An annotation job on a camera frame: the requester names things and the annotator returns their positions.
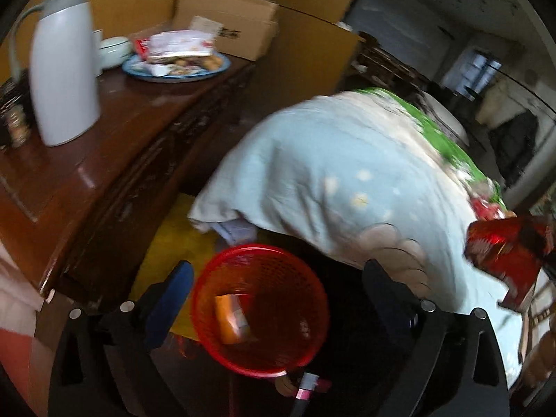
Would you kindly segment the orange and yellow medicine box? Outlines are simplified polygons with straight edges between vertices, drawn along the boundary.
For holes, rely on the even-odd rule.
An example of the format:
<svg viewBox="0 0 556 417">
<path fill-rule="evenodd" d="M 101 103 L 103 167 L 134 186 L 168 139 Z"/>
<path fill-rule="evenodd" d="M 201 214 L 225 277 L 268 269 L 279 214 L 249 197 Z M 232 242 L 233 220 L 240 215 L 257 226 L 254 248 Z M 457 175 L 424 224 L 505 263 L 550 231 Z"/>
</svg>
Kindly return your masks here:
<svg viewBox="0 0 556 417">
<path fill-rule="evenodd" d="M 214 298 L 215 315 L 224 344 L 241 344 L 255 340 L 248 321 L 252 304 L 253 297 L 244 293 Z"/>
</svg>

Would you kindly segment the dark red foil snack bag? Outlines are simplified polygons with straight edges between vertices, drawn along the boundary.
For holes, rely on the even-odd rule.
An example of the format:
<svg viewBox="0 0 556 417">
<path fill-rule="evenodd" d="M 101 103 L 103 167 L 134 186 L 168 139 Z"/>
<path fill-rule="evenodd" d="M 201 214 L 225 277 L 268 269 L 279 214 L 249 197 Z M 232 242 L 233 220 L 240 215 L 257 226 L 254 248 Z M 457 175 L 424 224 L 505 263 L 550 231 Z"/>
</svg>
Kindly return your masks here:
<svg viewBox="0 0 556 417">
<path fill-rule="evenodd" d="M 507 285 L 500 306 L 523 312 L 540 270 L 555 276 L 555 221 L 546 215 L 477 220 L 467 228 L 465 256 Z"/>
</svg>

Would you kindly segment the red plastic waste basket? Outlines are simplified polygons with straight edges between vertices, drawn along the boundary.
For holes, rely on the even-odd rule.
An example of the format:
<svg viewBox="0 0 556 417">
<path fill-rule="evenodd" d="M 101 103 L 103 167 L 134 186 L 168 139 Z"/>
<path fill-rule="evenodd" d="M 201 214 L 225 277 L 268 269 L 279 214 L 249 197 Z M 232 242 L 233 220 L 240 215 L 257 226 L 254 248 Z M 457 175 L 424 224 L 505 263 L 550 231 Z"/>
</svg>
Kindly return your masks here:
<svg viewBox="0 0 556 417">
<path fill-rule="evenodd" d="M 248 321 L 255 340 L 224 344 L 214 298 L 244 293 L 253 297 Z M 191 321 L 201 345 L 229 370 L 271 378 L 305 367 L 327 335 L 326 292 L 311 268 L 279 247 L 247 244 L 216 254 L 196 280 Z"/>
</svg>

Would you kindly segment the dark wooden sideboard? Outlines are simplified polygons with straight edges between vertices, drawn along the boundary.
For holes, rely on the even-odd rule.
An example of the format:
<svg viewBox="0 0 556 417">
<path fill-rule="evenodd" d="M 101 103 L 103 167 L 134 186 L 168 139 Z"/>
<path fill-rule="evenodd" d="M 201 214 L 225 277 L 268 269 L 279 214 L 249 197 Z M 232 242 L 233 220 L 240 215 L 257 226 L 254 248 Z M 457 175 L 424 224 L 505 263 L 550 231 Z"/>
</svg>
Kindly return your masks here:
<svg viewBox="0 0 556 417">
<path fill-rule="evenodd" d="M 1 154 L 1 241 L 41 295 L 103 307 L 125 296 L 196 152 L 229 122 L 254 72 L 233 58 L 203 81 L 100 81 L 103 113 L 58 146 Z"/>
</svg>

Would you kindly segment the white and green cartoon duvet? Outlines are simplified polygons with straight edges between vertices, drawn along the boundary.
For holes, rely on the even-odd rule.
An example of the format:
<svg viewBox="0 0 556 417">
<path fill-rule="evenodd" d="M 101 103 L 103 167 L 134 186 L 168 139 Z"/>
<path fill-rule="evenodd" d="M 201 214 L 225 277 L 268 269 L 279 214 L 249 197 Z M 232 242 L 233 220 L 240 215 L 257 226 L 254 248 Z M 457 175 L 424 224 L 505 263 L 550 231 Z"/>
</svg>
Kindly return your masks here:
<svg viewBox="0 0 556 417">
<path fill-rule="evenodd" d="M 440 308 L 486 310 L 507 380 L 521 370 L 522 319 L 506 285 L 464 255 L 476 219 L 468 187 L 483 180 L 466 153 L 414 106 L 381 90 L 318 96 L 266 117 L 221 161 L 189 211 L 200 231 L 246 221 L 298 237 L 361 267 L 376 247 L 420 260 Z"/>
</svg>

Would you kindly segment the white pillow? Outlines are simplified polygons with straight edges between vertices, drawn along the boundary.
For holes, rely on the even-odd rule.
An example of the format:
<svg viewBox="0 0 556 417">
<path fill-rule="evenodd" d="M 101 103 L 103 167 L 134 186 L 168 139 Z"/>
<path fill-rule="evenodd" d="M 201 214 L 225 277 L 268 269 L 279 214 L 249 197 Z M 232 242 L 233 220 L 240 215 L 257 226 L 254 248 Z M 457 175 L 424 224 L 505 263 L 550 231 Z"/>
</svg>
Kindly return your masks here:
<svg viewBox="0 0 556 417">
<path fill-rule="evenodd" d="M 464 129 L 461 122 L 452 115 L 450 110 L 446 109 L 445 106 L 440 104 L 440 102 L 429 93 L 422 93 L 422 99 L 431 117 L 439 122 L 443 129 L 447 133 L 450 133 L 461 146 L 467 147 L 469 145 L 469 140 L 466 129 Z"/>
</svg>

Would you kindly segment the black hanging jacket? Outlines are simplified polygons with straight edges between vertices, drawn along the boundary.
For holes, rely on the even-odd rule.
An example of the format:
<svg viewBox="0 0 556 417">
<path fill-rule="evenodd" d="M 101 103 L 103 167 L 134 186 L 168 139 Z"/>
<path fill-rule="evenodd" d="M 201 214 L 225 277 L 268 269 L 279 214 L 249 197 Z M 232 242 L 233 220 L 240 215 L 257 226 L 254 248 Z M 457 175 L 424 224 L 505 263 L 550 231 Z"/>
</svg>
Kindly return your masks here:
<svg viewBox="0 0 556 417">
<path fill-rule="evenodd" d="M 538 127 L 538 118 L 526 110 L 489 131 L 489 142 L 506 188 L 519 180 L 532 160 Z"/>
</svg>

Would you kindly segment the white hanging garment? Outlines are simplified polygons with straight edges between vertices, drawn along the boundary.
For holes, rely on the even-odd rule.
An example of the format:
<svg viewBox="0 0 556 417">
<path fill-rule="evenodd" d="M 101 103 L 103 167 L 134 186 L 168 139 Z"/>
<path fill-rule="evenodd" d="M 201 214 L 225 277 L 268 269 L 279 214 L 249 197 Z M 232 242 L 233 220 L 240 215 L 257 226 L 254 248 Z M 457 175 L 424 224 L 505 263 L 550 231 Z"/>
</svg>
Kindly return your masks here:
<svg viewBox="0 0 556 417">
<path fill-rule="evenodd" d="M 499 80 L 483 97 L 482 104 L 476 115 L 476 121 L 494 129 L 512 117 L 512 102 L 509 99 L 510 85 L 507 80 Z"/>
</svg>

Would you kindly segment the small glass jar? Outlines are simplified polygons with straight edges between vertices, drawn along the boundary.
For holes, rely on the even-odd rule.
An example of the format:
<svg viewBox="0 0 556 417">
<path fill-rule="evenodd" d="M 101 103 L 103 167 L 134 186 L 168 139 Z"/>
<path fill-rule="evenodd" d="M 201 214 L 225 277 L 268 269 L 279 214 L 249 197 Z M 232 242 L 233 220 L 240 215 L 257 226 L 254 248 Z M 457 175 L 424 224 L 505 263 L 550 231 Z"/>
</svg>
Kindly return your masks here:
<svg viewBox="0 0 556 417">
<path fill-rule="evenodd" d="M 11 138 L 11 146 L 19 148 L 23 146 L 30 137 L 30 128 L 25 120 L 25 111 L 21 105 L 14 105 L 6 112 L 8 132 Z"/>
</svg>

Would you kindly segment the white thermos jug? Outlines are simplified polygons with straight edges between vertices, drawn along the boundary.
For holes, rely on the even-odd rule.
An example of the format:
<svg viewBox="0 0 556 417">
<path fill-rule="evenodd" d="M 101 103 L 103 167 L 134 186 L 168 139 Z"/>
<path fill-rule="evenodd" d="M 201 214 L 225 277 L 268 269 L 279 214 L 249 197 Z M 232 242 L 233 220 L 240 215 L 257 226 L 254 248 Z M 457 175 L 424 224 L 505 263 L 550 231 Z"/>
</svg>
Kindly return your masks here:
<svg viewBox="0 0 556 417">
<path fill-rule="evenodd" d="M 9 34 L 14 82 L 20 81 L 22 72 L 17 30 L 34 12 L 40 18 L 31 41 L 28 81 L 42 142 L 53 147 L 80 137 L 100 118 L 97 45 L 89 0 L 43 0 L 23 11 Z"/>
</svg>

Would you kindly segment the blue plate of snacks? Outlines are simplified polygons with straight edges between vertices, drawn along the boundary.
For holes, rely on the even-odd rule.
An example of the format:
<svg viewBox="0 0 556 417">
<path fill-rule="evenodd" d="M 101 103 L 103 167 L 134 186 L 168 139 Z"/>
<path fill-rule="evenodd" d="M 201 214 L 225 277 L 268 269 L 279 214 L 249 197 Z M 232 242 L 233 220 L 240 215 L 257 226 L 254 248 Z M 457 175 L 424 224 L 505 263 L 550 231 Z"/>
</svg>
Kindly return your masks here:
<svg viewBox="0 0 556 417">
<path fill-rule="evenodd" d="M 219 53 L 215 36 L 199 30 L 174 30 L 134 41 L 135 54 L 123 62 L 128 75 L 153 83 L 200 81 L 231 66 Z"/>
</svg>

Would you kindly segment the white lidded ceramic cup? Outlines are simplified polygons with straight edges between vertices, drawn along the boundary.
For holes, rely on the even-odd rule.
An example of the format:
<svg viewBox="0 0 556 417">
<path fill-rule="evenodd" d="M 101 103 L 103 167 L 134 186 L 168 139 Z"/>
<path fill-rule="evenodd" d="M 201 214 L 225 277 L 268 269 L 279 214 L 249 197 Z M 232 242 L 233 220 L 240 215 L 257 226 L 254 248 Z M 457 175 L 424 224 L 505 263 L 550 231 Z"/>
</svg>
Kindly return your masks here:
<svg viewBox="0 0 556 417">
<path fill-rule="evenodd" d="M 126 37 L 113 37 L 100 42 L 99 56 L 102 70 L 119 67 L 131 56 L 132 43 Z"/>
</svg>

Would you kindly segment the tall wooden glass cabinet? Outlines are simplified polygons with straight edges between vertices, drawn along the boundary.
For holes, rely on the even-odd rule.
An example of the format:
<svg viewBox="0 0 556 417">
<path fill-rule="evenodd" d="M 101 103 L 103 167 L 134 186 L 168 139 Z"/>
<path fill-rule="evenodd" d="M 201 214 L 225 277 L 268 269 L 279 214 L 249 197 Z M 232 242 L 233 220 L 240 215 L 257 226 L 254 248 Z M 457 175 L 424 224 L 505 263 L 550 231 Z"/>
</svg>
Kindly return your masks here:
<svg viewBox="0 0 556 417">
<path fill-rule="evenodd" d="M 338 25 L 352 0 L 268 0 L 279 5 L 278 34 L 254 70 L 249 96 L 270 114 L 335 91 L 359 44 Z"/>
</svg>

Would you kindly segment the brown cardboard box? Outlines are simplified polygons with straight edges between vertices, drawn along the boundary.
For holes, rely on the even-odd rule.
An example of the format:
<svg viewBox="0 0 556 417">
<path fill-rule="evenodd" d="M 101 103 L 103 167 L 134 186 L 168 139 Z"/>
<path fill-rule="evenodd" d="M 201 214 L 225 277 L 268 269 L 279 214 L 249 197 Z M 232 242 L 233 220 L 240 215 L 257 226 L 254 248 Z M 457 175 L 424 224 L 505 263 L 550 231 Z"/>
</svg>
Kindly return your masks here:
<svg viewBox="0 0 556 417">
<path fill-rule="evenodd" d="M 278 32 L 278 9 L 267 0 L 175 0 L 172 27 L 200 30 L 207 21 L 218 23 L 217 50 L 257 61 Z"/>
</svg>

